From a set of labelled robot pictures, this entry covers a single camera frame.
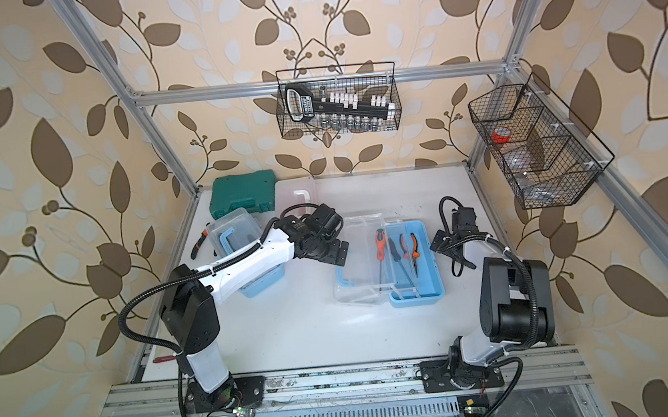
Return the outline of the pink toolbox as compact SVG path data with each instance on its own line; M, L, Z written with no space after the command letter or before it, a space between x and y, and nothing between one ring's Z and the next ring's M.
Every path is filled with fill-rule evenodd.
M318 202L317 185L311 177L278 181L275 184L274 195L277 214L281 214L286 208L295 204Z

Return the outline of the light blue toolbox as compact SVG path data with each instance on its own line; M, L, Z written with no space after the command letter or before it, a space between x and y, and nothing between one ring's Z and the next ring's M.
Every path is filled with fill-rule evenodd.
M387 246L383 285L379 285L375 234L383 228ZM390 237L414 232L419 243L419 276L415 277L409 260L408 270L416 286L410 287L395 266L389 251ZM349 242L347 261L336 271L334 296L337 302L355 306L379 306L389 302L396 308L435 305L445 297L445 287L437 260L430 251L431 240L422 221L391 220L382 215L348 217L340 239Z

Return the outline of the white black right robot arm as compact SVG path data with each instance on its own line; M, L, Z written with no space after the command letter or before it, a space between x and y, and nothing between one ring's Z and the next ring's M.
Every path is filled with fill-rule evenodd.
M447 373L452 378L467 381L510 352L551 344L556 323L544 262L523 260L493 235L481 231L472 207L453 209L434 237L430 250L462 268L475 267L465 257L468 245L479 243L490 249L481 267L479 328L457 337L450 346Z

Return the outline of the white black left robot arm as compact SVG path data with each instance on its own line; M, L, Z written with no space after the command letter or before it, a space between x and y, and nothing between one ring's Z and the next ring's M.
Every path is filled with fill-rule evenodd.
M178 362L179 376L193 379L206 395L216 395L233 385L218 344L217 307L244 285L272 269L297 259L310 259L343 267L349 243L339 239L345 225L342 216L326 204L294 204L274 217L260 238L210 265L191 269L180 265L170 281L135 296L117 315L120 334L130 340L170 349ZM161 294L159 316L171 341L143 335L127 323L140 303Z

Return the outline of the blue clear-lid toolbox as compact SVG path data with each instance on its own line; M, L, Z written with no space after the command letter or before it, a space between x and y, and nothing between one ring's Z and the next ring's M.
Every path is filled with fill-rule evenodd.
M257 241L262 235L262 228L254 216L245 208L238 208L211 222L205 229L207 238L215 249L218 260L234 254L243 247ZM277 266L268 273L244 285L239 291L248 298L257 297L269 287L283 279L285 268Z

